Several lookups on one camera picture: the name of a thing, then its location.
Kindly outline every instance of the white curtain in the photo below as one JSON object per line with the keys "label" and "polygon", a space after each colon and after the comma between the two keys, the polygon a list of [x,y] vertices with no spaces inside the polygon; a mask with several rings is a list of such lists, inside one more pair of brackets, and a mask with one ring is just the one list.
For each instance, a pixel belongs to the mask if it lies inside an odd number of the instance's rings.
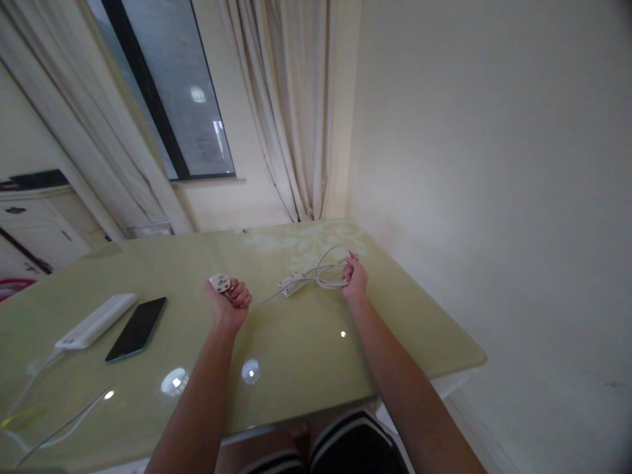
{"label": "white curtain", "polygon": [[125,79],[83,0],[0,3],[0,59],[65,153],[51,159],[104,231],[192,226]]}
{"label": "white curtain", "polygon": [[319,219],[329,179],[329,0],[219,0],[276,190],[296,221]]}

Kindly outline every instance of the power cord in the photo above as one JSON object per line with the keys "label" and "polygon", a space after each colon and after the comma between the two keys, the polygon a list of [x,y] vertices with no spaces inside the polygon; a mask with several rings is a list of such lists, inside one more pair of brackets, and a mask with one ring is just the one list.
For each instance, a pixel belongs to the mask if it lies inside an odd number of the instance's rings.
{"label": "power cord", "polygon": [[[48,367],[52,366],[55,362],[57,362],[59,360],[59,356],[61,354],[63,354],[64,352],[65,351],[63,349],[60,349],[60,348],[55,348],[55,350],[53,350],[53,352],[51,352],[51,354],[46,358],[46,360],[42,363],[42,365],[35,371],[35,373],[31,377],[31,380],[28,382],[28,384],[26,384],[26,386],[22,390],[22,393],[18,397],[18,399],[13,403],[13,406],[11,406],[11,409],[7,413],[7,416],[6,416],[5,420],[1,424],[1,428],[4,430],[4,434],[6,436],[8,436],[10,439],[14,440],[22,448],[22,451],[25,451],[25,455],[22,457],[22,459],[20,459],[20,461],[15,465],[15,467],[19,467],[20,464],[22,464],[24,461],[26,461],[38,449],[40,449],[40,448],[50,448],[51,446],[54,446],[57,443],[60,443],[63,440],[65,440],[66,438],[68,438],[79,427],[79,425],[83,422],[83,420],[88,416],[88,414],[92,411],[92,409],[97,405],[97,403],[103,399],[103,396],[106,393],[106,391],[109,390],[109,387],[106,388],[103,392],[101,392],[99,394],[99,396],[97,398],[94,398],[90,403],[88,403],[81,410],[79,410],[77,413],[75,413],[61,427],[59,427],[54,432],[52,432],[51,434],[46,436],[39,443],[37,443],[35,446],[29,448],[29,446],[24,442],[24,440],[18,434],[8,430],[7,427],[9,426],[11,421],[15,420],[16,418],[18,418],[20,416],[26,415],[27,413],[30,413],[31,411],[34,410],[34,408],[31,408],[31,409],[27,409],[27,410],[18,412],[16,414],[16,410],[18,409],[18,407],[22,403],[24,397],[29,392],[29,390],[31,389],[33,384],[35,383],[35,380],[40,375],[40,373],[42,373]],[[63,436],[60,436],[58,439],[49,441],[49,439],[54,437],[57,433],[62,431],[64,428],[66,428],[69,424],[71,424],[77,418],[79,418],[79,420],[77,420],[77,422],[69,430],[69,432],[67,432]]]}
{"label": "power cord", "polygon": [[[299,282],[307,282],[307,281],[315,281],[316,284],[318,286],[320,286],[321,288],[324,288],[325,290],[336,290],[339,288],[343,288],[345,286],[347,286],[349,284],[349,282],[346,279],[342,279],[339,281],[328,281],[328,280],[324,280],[323,279],[323,273],[325,273],[328,270],[331,270],[334,267],[345,267],[346,264],[343,263],[346,260],[346,257],[343,258],[342,260],[336,262],[336,263],[329,263],[327,265],[321,265],[321,263],[323,262],[323,260],[325,260],[325,257],[334,249],[336,248],[341,248],[344,249],[346,251],[346,253],[349,255],[349,250],[346,249],[343,246],[333,246],[331,247],[329,250],[327,250],[323,256],[321,257],[320,260],[318,260],[318,263],[316,264],[316,266],[308,271],[306,271],[302,276],[299,276],[297,278],[293,278],[292,281],[290,281],[289,283],[282,285],[278,291],[276,291],[275,293],[271,294],[270,296],[267,296],[266,298],[263,298],[261,300],[258,300],[254,303],[252,303],[250,305],[250,307],[256,306],[256,305],[260,305],[263,304],[271,299],[273,299],[275,296],[279,295],[280,293],[283,293],[283,290],[285,290],[287,287],[292,286],[292,285],[296,285]],[[316,272],[316,276],[308,276],[310,273],[314,273]]]}
{"label": "power cord", "polygon": [[46,360],[44,361],[44,363],[39,367],[39,369],[37,369],[35,371],[35,373],[33,374],[33,377],[31,377],[31,380],[28,382],[28,384],[26,384],[26,386],[24,387],[24,390],[22,391],[22,393],[20,394],[20,396],[18,397],[18,399],[15,401],[15,403],[13,404],[13,406],[11,407],[11,409],[9,410],[5,420],[2,422],[2,427],[4,428],[6,425],[8,425],[13,419],[14,416],[13,414],[15,413],[15,411],[18,409],[18,406],[20,406],[20,403],[22,403],[24,397],[26,396],[26,394],[28,393],[28,391],[31,389],[31,387],[33,386],[33,384],[35,383],[35,379],[38,377],[38,375],[45,369],[47,369],[48,367],[50,367],[52,364],[54,364],[55,362],[57,362],[59,359],[58,357],[64,352],[63,349],[59,349],[59,348],[55,348],[55,350],[53,350],[53,352],[51,352],[51,354],[46,358]]}
{"label": "power cord", "polygon": [[[21,457],[21,459],[15,464],[14,468],[17,469],[18,467],[20,467],[24,463],[24,461],[26,461],[38,449],[40,449],[40,448],[49,448],[50,446],[54,446],[57,443],[62,442],[64,439],[68,438],[77,429],[77,427],[81,424],[81,422],[88,416],[88,414],[92,411],[92,409],[101,400],[103,400],[104,395],[108,392],[108,390],[110,390],[109,386],[105,390],[103,390],[103,392],[101,392],[99,395],[97,395],[90,403],[86,404],[81,410],[79,410],[77,413],[75,413],[63,425],[61,425],[59,428],[57,428],[51,434],[49,434],[49,435],[45,436],[44,438],[42,438],[35,446],[33,446],[33,447],[29,448],[29,449],[24,449],[26,447],[26,444],[24,443],[24,441],[17,434],[12,433],[10,431],[7,431],[6,433],[14,441],[16,441],[20,445],[20,447],[22,447],[23,450],[26,451],[26,453]],[[57,433],[59,433],[60,431],[65,429],[69,424],[71,424],[77,418],[79,418],[79,420],[77,420],[77,422],[74,424],[74,426],[70,429],[69,432],[67,432],[66,434],[64,434],[63,436],[61,436],[60,438],[58,438],[56,440],[49,441],[49,439],[53,438]]]}

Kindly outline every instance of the white power strip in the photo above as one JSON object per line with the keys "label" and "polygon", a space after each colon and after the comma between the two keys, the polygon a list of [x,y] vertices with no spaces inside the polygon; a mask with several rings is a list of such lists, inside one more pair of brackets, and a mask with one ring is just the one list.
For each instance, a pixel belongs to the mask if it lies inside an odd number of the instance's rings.
{"label": "white power strip", "polygon": [[289,298],[298,290],[305,286],[305,275],[294,272],[290,276],[286,276],[278,283],[278,289],[281,290],[283,296]]}
{"label": "white power strip", "polygon": [[136,293],[114,295],[58,340],[55,347],[64,350],[87,348],[137,300]]}

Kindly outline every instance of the white cabinet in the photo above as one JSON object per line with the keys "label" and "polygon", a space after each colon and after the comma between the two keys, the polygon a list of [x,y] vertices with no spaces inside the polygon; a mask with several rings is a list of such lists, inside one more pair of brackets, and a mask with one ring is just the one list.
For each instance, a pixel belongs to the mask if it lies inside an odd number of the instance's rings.
{"label": "white cabinet", "polygon": [[42,269],[0,236],[0,280],[10,278],[39,280],[45,275]]}
{"label": "white cabinet", "polygon": [[[1,192],[0,227],[53,271],[106,242],[98,223],[70,186]],[[17,275],[23,269],[14,266],[11,271]]]}

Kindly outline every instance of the window sill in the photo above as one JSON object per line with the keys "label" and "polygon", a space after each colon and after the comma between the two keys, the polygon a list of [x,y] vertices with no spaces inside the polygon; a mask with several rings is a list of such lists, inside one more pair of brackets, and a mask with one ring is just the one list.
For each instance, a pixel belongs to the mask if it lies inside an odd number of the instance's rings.
{"label": "window sill", "polygon": [[245,178],[213,178],[187,181],[172,181],[171,187],[174,189],[206,188],[207,186],[225,186],[227,184],[244,184],[245,182]]}

